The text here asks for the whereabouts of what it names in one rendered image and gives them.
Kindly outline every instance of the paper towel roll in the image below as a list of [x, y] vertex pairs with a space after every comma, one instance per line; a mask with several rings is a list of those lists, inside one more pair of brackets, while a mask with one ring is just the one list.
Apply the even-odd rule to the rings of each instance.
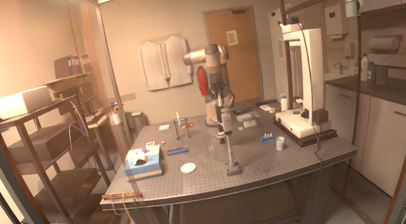
[[399, 39], [391, 38], [372, 38], [370, 39], [370, 49], [394, 51], [399, 48]]

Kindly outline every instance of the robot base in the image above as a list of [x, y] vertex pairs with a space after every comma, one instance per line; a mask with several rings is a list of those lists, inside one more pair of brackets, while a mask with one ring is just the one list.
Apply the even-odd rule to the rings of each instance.
[[[299, 111], [301, 114], [303, 112], [303, 108], [278, 112], [275, 114], [275, 118], [297, 138], [304, 138], [313, 135], [315, 134], [315, 131], [317, 133], [320, 132], [320, 125], [314, 124], [315, 128], [313, 130], [313, 127], [305, 122], [307, 118], [301, 117], [300, 114], [294, 114], [294, 111]], [[324, 123], [321, 128], [322, 132], [330, 129], [331, 121]]]
[[226, 163], [226, 173], [227, 176], [238, 175], [241, 174], [243, 170], [241, 169], [239, 163], [236, 161], [234, 167], [230, 167], [229, 163]]

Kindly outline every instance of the red fire extinguisher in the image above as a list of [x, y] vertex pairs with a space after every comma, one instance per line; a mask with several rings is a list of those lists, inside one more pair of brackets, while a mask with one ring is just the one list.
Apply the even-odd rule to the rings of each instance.
[[203, 67], [199, 67], [196, 72], [197, 85], [199, 86], [202, 96], [207, 95], [207, 76]]

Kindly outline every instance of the trash can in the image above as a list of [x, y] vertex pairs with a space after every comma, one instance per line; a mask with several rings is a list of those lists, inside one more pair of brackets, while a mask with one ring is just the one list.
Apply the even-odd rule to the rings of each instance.
[[145, 115], [143, 112], [132, 113], [130, 119], [134, 126], [135, 135], [138, 137], [142, 127], [146, 126]]

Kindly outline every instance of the metal shelving unit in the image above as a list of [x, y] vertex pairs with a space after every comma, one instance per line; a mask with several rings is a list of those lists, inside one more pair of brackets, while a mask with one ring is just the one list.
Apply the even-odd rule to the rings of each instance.
[[[91, 149], [91, 153], [96, 160], [98, 168], [94, 167], [90, 169], [61, 171], [57, 165], [57, 160], [70, 150], [69, 138], [67, 138], [68, 142], [66, 142], [66, 137], [61, 137], [59, 134], [56, 134], [54, 130], [49, 130], [47, 127], [42, 128], [39, 121], [39, 116], [61, 106], [69, 105], [71, 107], [70, 115], [74, 123], [77, 124], [80, 119], [77, 119], [75, 109], [72, 107], [70, 102], [75, 104], [80, 103], [77, 96], [68, 97], [61, 101], [57, 100], [52, 105], [41, 108], [32, 113], [13, 117], [1, 122], [0, 129], [16, 127], [21, 138], [21, 142], [19, 142], [17, 145], [20, 145], [21, 147], [22, 143], [25, 148], [26, 155], [28, 155], [28, 158], [31, 160], [31, 163], [24, 163], [26, 161], [24, 161], [24, 158], [22, 158], [19, 161], [23, 163], [12, 165], [18, 169], [14, 170], [14, 173], [36, 173], [39, 175], [42, 183], [44, 184], [44, 188], [34, 197], [36, 201], [34, 205], [39, 206], [39, 208], [36, 208], [39, 215], [45, 214], [46, 218], [51, 222], [56, 222], [58, 220], [59, 222], [65, 222], [67, 224], [84, 223], [82, 222], [84, 219], [88, 220], [86, 223], [93, 223], [89, 222], [91, 219], [97, 220], [95, 223], [104, 223], [104, 221], [100, 222], [100, 219], [96, 218], [93, 213], [96, 210], [100, 211], [97, 206], [98, 200], [101, 199], [101, 196], [90, 194], [101, 177], [103, 177], [107, 186], [110, 186], [110, 180], [107, 177], [106, 171], [96, 151], [94, 142], [91, 140], [89, 135], [85, 136], [81, 134], [76, 135], [76, 138], [72, 139], [72, 146], [75, 144], [84, 143], [84, 138], [86, 138], [87, 145]], [[83, 127], [89, 131], [81, 106], [77, 105], [76, 108], [79, 116], [83, 119]], [[35, 121], [38, 129], [37, 132], [31, 135], [28, 134], [24, 125], [24, 123], [30, 120]], [[60, 127], [59, 131], [63, 133], [63, 129], [69, 127], [70, 124], [71, 123], [66, 125], [58, 125], [58, 128]], [[38, 139], [36, 139], [36, 134], [41, 134], [41, 137], [37, 137]], [[50, 144], [51, 140], [57, 142], [57, 144]], [[42, 150], [49, 156], [44, 157], [44, 154], [39, 150]], [[57, 172], [57, 175], [52, 180], [49, 179], [47, 173], [45, 172], [50, 166], [54, 166]], [[30, 190], [28, 190], [26, 186], [22, 187], [25, 188], [25, 193], [32, 198]], [[114, 221], [114, 218], [104, 216], [103, 220], [110, 221], [111, 223]]]

